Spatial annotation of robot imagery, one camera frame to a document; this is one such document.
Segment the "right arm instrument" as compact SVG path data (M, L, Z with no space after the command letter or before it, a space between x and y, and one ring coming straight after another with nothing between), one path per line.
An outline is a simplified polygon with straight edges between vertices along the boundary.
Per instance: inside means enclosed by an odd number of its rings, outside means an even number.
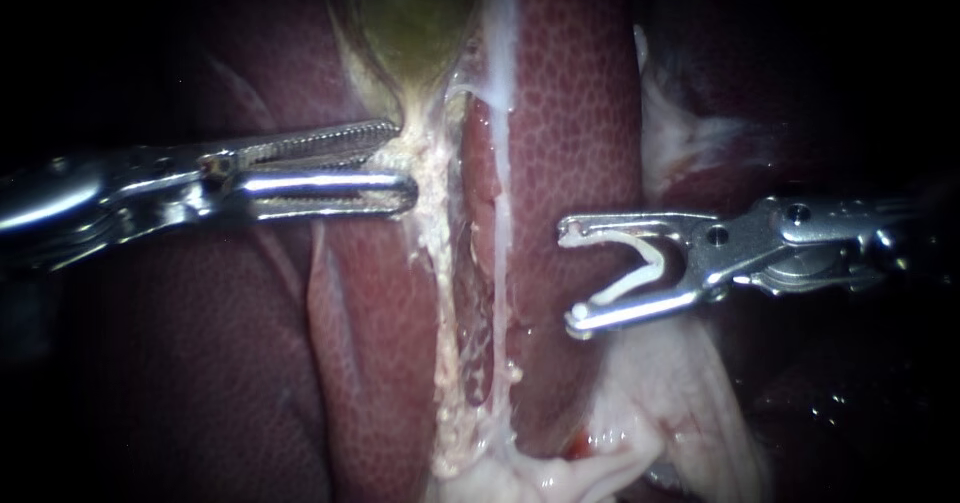
M895 231L920 217L906 197L767 197L693 238L691 268L713 295L732 285L770 295L869 290L890 271Z

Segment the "right arm instrument jaw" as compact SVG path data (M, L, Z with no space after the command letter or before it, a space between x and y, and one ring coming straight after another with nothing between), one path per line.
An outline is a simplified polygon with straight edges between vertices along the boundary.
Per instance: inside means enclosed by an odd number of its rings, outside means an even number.
M638 293L609 303L586 301L564 314L567 333L576 339L591 339L599 333L619 331L662 320L725 297L725 287L688 288Z
M686 212L573 214L557 223L557 245L569 249L620 243L639 250L641 241L658 240L685 250L693 239L694 230L703 222L703 214Z

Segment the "left arm instrument jaw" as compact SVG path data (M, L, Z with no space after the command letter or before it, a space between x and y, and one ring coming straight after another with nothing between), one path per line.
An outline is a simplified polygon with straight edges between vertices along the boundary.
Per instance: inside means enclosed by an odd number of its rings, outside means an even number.
M213 147L213 173L356 168L399 133L380 119L221 141Z
M412 209L418 195L415 180L398 172L254 172L233 182L227 211L256 221L389 217Z

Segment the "left arm instrument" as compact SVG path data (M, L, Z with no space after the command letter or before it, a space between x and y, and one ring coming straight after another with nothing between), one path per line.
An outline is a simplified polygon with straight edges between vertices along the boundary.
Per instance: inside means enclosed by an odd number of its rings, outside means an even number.
M234 154L137 146L63 155L3 177L1 269L62 269L107 248L213 215Z

